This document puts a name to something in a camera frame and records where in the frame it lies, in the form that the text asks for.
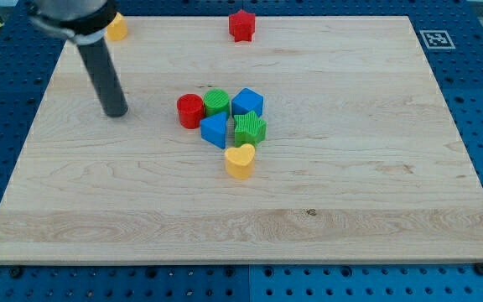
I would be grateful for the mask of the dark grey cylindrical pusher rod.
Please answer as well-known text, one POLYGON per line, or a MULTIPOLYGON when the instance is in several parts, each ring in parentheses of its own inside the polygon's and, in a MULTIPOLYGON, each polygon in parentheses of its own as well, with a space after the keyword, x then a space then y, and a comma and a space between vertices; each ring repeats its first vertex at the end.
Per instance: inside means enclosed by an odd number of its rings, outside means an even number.
POLYGON ((78 51, 104 114, 124 116, 128 105, 105 40, 101 38, 92 44, 79 45, 78 51))

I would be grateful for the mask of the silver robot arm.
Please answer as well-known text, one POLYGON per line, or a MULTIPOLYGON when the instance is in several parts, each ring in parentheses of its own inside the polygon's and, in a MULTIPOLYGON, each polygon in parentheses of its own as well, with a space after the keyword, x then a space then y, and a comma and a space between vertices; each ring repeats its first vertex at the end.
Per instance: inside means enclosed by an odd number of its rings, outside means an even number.
POLYGON ((80 54, 102 110, 122 117, 128 105, 104 35, 117 16, 113 0, 32 0, 31 23, 50 37, 70 41, 80 54))

